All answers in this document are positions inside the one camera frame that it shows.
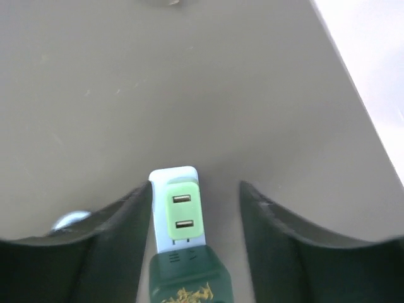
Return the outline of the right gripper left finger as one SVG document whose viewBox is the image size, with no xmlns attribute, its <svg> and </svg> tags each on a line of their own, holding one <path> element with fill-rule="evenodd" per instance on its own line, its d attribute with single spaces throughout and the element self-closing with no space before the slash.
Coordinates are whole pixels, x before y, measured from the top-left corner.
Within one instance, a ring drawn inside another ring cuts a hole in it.
<svg viewBox="0 0 404 303">
<path fill-rule="evenodd" d="M 135 302 L 152 185 L 41 237 L 1 240 L 1 302 Z"/>
</svg>

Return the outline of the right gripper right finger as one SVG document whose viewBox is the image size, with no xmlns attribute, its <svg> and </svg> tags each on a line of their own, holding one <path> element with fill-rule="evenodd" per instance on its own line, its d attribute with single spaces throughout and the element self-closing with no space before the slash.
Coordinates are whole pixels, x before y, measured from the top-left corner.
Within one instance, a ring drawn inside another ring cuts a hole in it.
<svg viewBox="0 0 404 303">
<path fill-rule="evenodd" d="M 256 302 L 402 302 L 403 237 L 364 241 L 312 223 L 239 184 Z"/>
</svg>

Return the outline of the dark green cube adapter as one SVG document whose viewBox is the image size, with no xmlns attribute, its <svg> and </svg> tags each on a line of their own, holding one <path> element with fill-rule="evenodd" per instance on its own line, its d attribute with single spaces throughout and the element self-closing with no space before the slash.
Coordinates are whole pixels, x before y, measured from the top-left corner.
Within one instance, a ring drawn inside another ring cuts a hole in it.
<svg viewBox="0 0 404 303">
<path fill-rule="evenodd" d="M 232 281 L 214 250 L 196 246 L 154 255 L 150 302 L 233 302 Z"/>
</svg>

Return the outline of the light green usb charger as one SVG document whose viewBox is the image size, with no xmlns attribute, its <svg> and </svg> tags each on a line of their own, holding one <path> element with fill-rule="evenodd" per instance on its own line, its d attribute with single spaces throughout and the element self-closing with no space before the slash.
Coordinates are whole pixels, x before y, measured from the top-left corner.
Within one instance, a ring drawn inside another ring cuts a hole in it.
<svg viewBox="0 0 404 303">
<path fill-rule="evenodd" d="M 167 232 L 173 241 L 193 239 L 204 233 L 199 185 L 191 179 L 170 183 L 165 193 Z"/>
</svg>

